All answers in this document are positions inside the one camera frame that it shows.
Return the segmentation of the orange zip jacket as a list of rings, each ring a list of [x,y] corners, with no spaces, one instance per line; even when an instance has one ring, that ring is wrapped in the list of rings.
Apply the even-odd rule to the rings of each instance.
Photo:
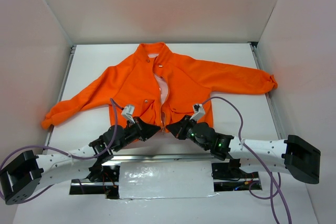
[[[205,103],[202,122],[213,125],[213,92],[260,95],[277,88],[275,77],[263,70],[197,60],[172,52],[162,42],[140,44],[136,51],[115,66],[109,66],[96,80],[73,98],[58,102],[41,122],[44,129],[57,126],[81,111],[116,102],[131,104],[134,116],[165,129],[193,105]]]

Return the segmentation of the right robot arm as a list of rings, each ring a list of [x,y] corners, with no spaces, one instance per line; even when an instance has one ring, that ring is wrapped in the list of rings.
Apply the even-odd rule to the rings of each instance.
[[[179,140],[189,139],[221,161],[229,160],[228,171],[233,177],[261,172],[292,175],[306,184],[320,180],[321,152],[296,135],[284,140],[240,140],[236,136],[215,132],[207,123],[198,123],[189,115],[166,128]]]

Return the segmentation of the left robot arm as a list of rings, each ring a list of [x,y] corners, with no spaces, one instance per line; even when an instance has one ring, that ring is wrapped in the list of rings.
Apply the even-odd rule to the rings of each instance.
[[[146,141],[161,128],[143,122],[139,117],[126,127],[111,126],[98,139],[72,151],[53,148],[49,155],[36,155],[32,147],[21,148],[18,156],[1,168],[1,189],[7,205],[28,202],[36,191],[72,179],[98,181],[102,165],[113,154],[135,140]]]

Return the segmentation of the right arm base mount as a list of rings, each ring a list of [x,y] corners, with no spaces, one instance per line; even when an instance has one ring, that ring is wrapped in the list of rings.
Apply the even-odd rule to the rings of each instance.
[[[212,163],[211,176],[214,192],[262,190],[259,174],[243,172],[238,161]]]

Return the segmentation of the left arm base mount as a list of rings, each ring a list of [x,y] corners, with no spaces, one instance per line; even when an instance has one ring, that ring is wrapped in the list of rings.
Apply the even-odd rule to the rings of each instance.
[[[105,199],[119,199],[120,164],[103,165],[85,179],[73,179],[69,195],[101,195]]]

